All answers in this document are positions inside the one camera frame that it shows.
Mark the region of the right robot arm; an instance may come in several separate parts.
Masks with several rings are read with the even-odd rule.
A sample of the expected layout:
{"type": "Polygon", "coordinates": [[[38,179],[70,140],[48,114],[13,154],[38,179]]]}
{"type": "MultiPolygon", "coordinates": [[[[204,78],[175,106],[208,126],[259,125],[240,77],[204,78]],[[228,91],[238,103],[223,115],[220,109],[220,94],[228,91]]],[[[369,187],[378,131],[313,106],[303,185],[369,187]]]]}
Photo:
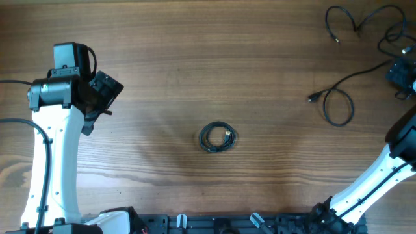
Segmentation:
{"type": "MultiPolygon", "coordinates": [[[[371,69],[348,75],[332,87],[308,96],[308,102],[315,102],[320,96],[332,92],[345,95],[350,103],[350,115],[354,115],[352,98],[338,86],[349,78],[370,73],[392,63],[386,79],[402,88],[396,95],[415,94],[415,61],[408,58],[387,60],[371,69]]],[[[385,136],[385,143],[378,158],[346,189],[320,203],[311,212],[311,221],[319,228],[317,233],[351,233],[364,212],[385,193],[401,181],[415,175],[415,107],[412,107],[385,136]]]]}

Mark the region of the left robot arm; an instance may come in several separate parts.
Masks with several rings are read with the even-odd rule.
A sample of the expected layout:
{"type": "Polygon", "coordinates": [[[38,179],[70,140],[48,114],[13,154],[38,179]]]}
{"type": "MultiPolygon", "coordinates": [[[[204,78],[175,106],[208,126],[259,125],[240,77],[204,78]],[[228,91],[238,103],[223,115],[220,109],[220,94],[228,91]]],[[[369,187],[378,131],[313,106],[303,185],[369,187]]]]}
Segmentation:
{"type": "Polygon", "coordinates": [[[110,211],[83,224],[77,203],[77,152],[123,85],[99,71],[84,44],[56,44],[54,68],[31,83],[27,98],[34,127],[31,185],[18,233],[129,233],[127,211],[110,211]]]}

